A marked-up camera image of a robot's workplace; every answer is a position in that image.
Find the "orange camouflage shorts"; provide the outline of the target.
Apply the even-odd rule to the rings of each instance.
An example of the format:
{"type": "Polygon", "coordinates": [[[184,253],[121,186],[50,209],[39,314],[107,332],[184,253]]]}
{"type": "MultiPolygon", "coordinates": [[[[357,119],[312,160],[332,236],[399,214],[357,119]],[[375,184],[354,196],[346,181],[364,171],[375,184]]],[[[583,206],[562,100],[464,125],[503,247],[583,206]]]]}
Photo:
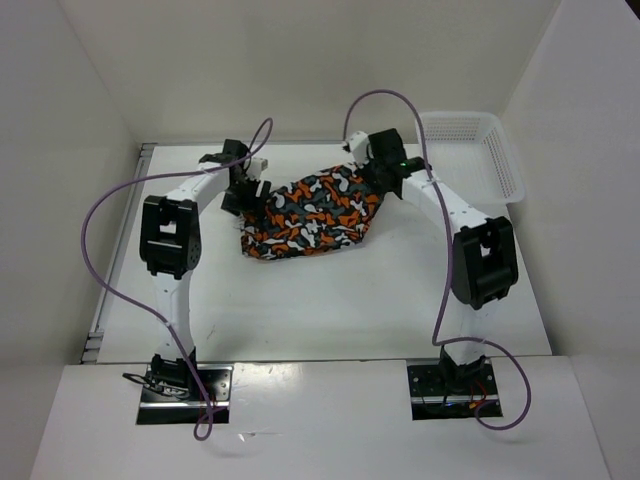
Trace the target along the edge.
{"type": "Polygon", "coordinates": [[[273,261],[355,246],[384,198],[354,163],[325,168],[273,190],[260,212],[242,215],[242,253],[273,261]]]}

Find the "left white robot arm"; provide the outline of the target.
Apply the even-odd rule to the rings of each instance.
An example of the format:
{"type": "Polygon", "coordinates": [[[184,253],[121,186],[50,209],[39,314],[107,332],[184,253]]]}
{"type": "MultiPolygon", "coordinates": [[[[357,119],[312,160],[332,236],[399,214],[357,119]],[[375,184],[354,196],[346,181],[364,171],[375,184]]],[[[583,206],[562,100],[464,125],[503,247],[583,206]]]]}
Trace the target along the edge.
{"type": "Polygon", "coordinates": [[[154,353],[146,379],[150,387],[180,400],[199,396],[200,376],[190,325],[190,284],[202,255],[200,213],[219,195],[240,215],[266,198],[261,173],[265,159],[247,145],[227,139],[222,151],[199,160],[197,173],[165,195],[143,202],[140,258],[153,278],[156,310],[168,334],[154,353]]]}

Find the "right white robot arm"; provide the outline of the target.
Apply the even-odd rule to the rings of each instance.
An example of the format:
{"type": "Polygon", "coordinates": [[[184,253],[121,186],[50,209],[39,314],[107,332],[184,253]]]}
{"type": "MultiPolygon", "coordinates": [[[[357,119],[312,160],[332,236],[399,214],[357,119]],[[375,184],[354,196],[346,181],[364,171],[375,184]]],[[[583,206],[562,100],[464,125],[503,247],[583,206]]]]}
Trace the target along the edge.
{"type": "Polygon", "coordinates": [[[499,301],[518,281],[513,226],[504,216],[491,218],[471,206],[423,158],[410,158],[395,129],[356,132],[346,147],[375,191],[394,193],[444,234],[448,297],[433,340],[440,348],[440,385],[460,393],[479,375],[499,301]]]}

